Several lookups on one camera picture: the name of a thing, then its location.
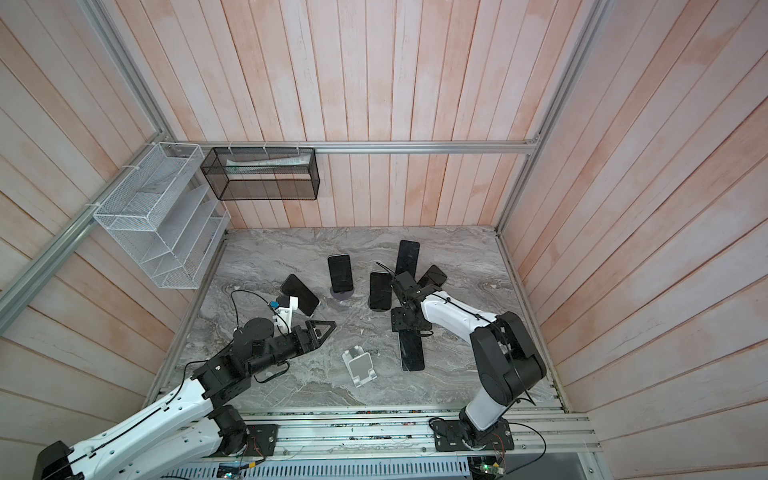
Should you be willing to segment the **white phone front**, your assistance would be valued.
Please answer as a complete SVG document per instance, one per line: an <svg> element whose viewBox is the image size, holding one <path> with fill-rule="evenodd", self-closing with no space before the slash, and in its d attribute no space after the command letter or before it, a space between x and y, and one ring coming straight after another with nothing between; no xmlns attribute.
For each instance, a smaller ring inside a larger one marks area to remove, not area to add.
<svg viewBox="0 0 768 480"><path fill-rule="evenodd" d="M398 333L402 370L417 372L425 369L423 343L418 331L403 330Z"/></svg>

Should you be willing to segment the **black phone stand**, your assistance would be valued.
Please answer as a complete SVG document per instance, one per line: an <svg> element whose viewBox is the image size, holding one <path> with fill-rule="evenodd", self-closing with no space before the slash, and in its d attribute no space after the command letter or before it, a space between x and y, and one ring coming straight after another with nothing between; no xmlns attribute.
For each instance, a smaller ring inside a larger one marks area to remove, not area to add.
<svg viewBox="0 0 768 480"><path fill-rule="evenodd" d="M369 308L377 312L390 310L392 306L391 275L372 272L369 281Z"/></svg>

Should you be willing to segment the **white folding phone stand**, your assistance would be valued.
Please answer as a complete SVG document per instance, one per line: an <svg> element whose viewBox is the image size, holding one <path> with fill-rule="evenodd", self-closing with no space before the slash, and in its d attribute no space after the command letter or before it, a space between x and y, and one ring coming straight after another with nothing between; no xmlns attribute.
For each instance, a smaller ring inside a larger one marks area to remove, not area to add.
<svg viewBox="0 0 768 480"><path fill-rule="evenodd" d="M360 388L377 378L370 353L364 351L360 346L356 345L345 350L342 354L342 360L356 388Z"/></svg>

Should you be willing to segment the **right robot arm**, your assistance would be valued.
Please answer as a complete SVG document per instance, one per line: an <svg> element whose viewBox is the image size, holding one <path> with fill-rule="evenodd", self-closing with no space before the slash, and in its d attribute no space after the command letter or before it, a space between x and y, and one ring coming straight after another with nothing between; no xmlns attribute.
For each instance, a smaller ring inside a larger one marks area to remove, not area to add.
<svg viewBox="0 0 768 480"><path fill-rule="evenodd" d="M434 284L418 285L408 272L393 275L391 287L408 330L421 333L437 325L472 347L481 388L459 414L465 442L491 433L514 401L546 377L546 364L519 315L479 310Z"/></svg>

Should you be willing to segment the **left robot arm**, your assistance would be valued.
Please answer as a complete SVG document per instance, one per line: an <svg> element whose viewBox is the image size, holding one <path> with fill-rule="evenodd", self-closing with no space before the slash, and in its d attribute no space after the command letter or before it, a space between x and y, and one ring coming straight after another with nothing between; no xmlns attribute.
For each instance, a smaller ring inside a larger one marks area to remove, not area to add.
<svg viewBox="0 0 768 480"><path fill-rule="evenodd" d="M335 328L333 321L308 320L276 334L270 320L253 318L165 397L73 446L57 441L44 448L33 476L150 479L198 458L241 455L251 434L231 400L256 374L319 349Z"/></svg>

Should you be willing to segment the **dark phone right stand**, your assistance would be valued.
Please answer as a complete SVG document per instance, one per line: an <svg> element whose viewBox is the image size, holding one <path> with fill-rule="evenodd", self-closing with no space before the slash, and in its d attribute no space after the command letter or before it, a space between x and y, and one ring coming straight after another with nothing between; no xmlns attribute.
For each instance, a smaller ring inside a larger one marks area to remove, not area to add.
<svg viewBox="0 0 768 480"><path fill-rule="evenodd" d="M422 288L431 286L441 290L446 281L447 275L437 265L432 265L418 280L418 285Z"/></svg>

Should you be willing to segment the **grey round stand base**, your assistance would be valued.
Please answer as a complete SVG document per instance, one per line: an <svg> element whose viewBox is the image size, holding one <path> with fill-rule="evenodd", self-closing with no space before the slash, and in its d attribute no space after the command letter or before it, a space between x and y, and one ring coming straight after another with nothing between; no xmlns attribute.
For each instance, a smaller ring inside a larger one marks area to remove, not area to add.
<svg viewBox="0 0 768 480"><path fill-rule="evenodd" d="M346 300L349 300L354 295L354 289L349 289L345 291L336 291L334 289L331 289L330 294L332 298L338 301L346 301Z"/></svg>

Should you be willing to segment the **purple phone rear stand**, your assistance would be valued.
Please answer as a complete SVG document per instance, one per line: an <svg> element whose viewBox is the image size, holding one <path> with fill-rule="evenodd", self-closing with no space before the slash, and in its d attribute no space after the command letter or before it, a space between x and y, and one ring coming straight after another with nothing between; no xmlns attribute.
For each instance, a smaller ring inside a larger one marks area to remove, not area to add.
<svg viewBox="0 0 768 480"><path fill-rule="evenodd" d="M410 240L401 240L398 248L395 274L408 273L412 277L416 276L418 259L420 254L420 243Z"/></svg>

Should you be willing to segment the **blue phone on white stand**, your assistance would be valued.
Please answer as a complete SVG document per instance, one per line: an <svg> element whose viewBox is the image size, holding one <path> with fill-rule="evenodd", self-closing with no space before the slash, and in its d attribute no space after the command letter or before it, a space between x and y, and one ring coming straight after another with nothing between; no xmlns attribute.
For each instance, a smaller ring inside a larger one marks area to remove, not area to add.
<svg viewBox="0 0 768 480"><path fill-rule="evenodd" d="M298 309L311 318L317 309L319 298L295 275L289 274L280 287L282 294L298 299Z"/></svg>

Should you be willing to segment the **green phone on round stand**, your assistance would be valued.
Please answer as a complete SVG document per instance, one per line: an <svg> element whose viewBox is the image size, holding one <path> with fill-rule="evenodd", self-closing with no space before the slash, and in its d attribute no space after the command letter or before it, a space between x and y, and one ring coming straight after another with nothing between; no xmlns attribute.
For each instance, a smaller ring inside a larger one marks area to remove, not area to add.
<svg viewBox="0 0 768 480"><path fill-rule="evenodd" d="M349 255L334 255L327 258L331 291L344 294L354 290L351 258Z"/></svg>

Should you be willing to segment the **aluminium front rail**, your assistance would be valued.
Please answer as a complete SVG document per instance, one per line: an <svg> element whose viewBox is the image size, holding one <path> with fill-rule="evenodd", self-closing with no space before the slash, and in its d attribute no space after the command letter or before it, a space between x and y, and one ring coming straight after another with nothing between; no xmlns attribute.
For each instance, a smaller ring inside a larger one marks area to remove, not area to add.
<svg viewBox="0 0 768 480"><path fill-rule="evenodd" d="M244 413L249 425L276 424L275 460L436 456L433 417L456 420L455 410L437 407L281 409ZM531 405L505 414L514 454L599 452L595 430L585 414Z"/></svg>

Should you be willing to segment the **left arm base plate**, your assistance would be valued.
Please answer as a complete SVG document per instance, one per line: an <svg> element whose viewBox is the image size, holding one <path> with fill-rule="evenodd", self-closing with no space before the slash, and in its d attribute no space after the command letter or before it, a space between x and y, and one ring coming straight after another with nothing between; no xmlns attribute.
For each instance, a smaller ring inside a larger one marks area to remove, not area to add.
<svg viewBox="0 0 768 480"><path fill-rule="evenodd" d="M277 424L255 424L236 427L225 433L213 456L256 456L274 455L279 426Z"/></svg>

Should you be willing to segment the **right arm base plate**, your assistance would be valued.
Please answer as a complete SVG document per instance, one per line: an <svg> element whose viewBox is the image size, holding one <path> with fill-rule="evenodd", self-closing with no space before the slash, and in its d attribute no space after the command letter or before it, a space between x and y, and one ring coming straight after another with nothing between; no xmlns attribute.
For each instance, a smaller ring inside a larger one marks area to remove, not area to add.
<svg viewBox="0 0 768 480"><path fill-rule="evenodd" d="M438 452L497 450L502 453L515 449L509 423L499 419L487 430L477 430L468 420L445 420L432 417L428 426L433 432Z"/></svg>

